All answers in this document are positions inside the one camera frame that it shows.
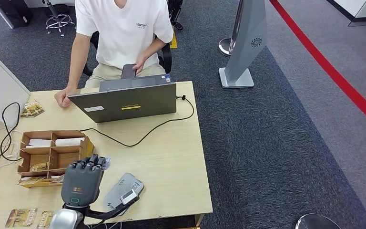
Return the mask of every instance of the red floor line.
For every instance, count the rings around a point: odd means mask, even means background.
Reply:
[[[284,10],[283,6],[277,0],[270,0],[271,4],[287,23],[299,41],[305,46],[308,52],[324,69],[329,77],[340,87],[340,89],[353,101],[353,103],[366,114],[366,99],[334,68],[331,63],[314,46],[308,37],[302,32],[295,21]]]

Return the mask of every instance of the white t-shirt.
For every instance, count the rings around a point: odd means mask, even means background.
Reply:
[[[166,0],[127,0],[122,9],[114,0],[75,0],[75,11],[77,33],[100,33],[97,61],[120,69],[135,63],[155,35],[164,43],[173,38]],[[155,53],[144,68],[158,61]]]

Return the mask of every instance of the black cable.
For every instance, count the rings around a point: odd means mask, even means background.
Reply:
[[[14,104],[17,104],[17,106],[18,106],[18,118],[17,118],[17,122],[16,122],[16,125],[11,129],[11,130],[9,130],[8,129],[8,125],[6,124],[6,120],[5,120],[5,117],[4,117],[4,115],[5,115],[5,111],[6,111],[6,109],[8,109],[10,106],[12,106],[12,105],[14,105]],[[5,107],[5,109],[3,109],[3,111],[2,111],[2,120],[3,120],[3,123],[5,124],[5,129],[6,129],[6,136],[3,138],[3,140],[1,141],[1,143],[0,143],[0,156],[2,156],[4,159],[6,159],[6,160],[8,160],[8,161],[19,161],[19,160],[22,160],[22,158],[19,158],[19,159],[16,159],[16,160],[11,160],[11,159],[8,159],[7,157],[5,157],[3,154],[4,153],[6,153],[8,150],[9,150],[9,148],[10,148],[10,145],[11,145],[11,143],[12,143],[12,137],[11,137],[11,134],[12,134],[12,131],[18,126],[18,124],[19,124],[19,119],[20,119],[20,104],[18,103],[18,102],[14,102],[14,103],[11,103],[11,104],[9,104],[9,105],[7,105],[6,107]],[[8,147],[7,148],[4,148],[4,149],[2,149],[2,146],[3,146],[3,143],[5,142],[5,140],[6,140],[6,138],[7,137],[9,137],[9,144],[8,144]]]
[[[108,136],[108,135],[106,135],[106,134],[104,134],[104,133],[102,133],[102,132],[100,132],[100,131],[98,131],[98,130],[96,130],[95,128],[88,128],[88,129],[84,129],[84,130],[80,130],[81,132],[83,132],[83,131],[87,131],[87,130],[94,130],[94,131],[96,131],[97,133],[99,133],[99,134],[101,134],[101,135],[103,135],[103,136],[105,136],[105,137],[108,137],[109,139],[111,139],[111,140],[113,140],[113,141],[115,141],[115,142],[117,142],[118,144],[120,144],[120,145],[123,145],[123,146],[125,146],[125,147],[134,147],[134,146],[136,146],[136,145],[138,145],[139,143],[141,143],[152,131],[154,131],[156,128],[158,128],[158,127],[160,127],[160,126],[162,126],[162,125],[164,125],[164,124],[166,124],[166,123],[168,123],[168,122],[173,122],[173,121],[181,121],[181,120],[185,120],[185,119],[189,119],[189,118],[191,118],[192,116],[193,116],[193,114],[194,114],[194,106],[193,106],[193,104],[188,100],[188,99],[186,99],[186,95],[183,95],[183,96],[177,96],[176,97],[176,99],[178,99],[178,98],[181,98],[182,100],[186,100],[187,102],[189,102],[189,104],[190,104],[190,106],[192,106],[192,109],[193,109],[193,111],[192,111],[192,114],[190,115],[190,116],[188,116],[188,117],[185,117],[185,118],[178,118],[178,119],[170,119],[170,120],[168,120],[168,121],[165,121],[165,122],[163,122],[163,123],[161,123],[161,124],[159,124],[159,125],[157,125],[156,127],[154,127],[152,130],[150,130],[144,137],[142,137],[141,138],[141,140],[139,141],[139,142],[137,142],[137,143],[135,143],[134,145],[127,145],[127,144],[124,144],[124,143],[122,143],[122,142],[120,142],[120,141],[118,141],[118,140],[116,140],[116,139],[114,139],[114,138],[112,138],[112,137],[110,137],[110,136]]]
[[[102,221],[100,221],[98,224],[96,224],[93,228],[91,228],[91,229],[95,229],[95,228],[97,228],[98,226],[100,226],[100,225],[102,225],[103,223],[104,223],[104,219],[102,220]]]

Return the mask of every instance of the cardboard organizer box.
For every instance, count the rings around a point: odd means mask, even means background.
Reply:
[[[56,146],[55,141],[63,138],[84,137],[79,146]],[[49,139],[50,147],[26,148],[30,139]],[[65,174],[69,164],[77,160],[89,157],[93,152],[93,144],[90,139],[78,130],[56,130],[56,131],[32,131],[24,132],[20,144],[20,157],[23,158],[22,165],[18,166],[18,174],[23,177],[45,177],[33,183],[25,184],[23,187],[45,187],[58,186],[61,184],[49,184],[53,179],[51,176]],[[36,164],[48,162],[46,170],[30,171],[30,167]]]

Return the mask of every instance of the laptop lid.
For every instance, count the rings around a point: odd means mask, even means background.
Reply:
[[[96,123],[176,112],[175,83],[76,94],[68,98]]]

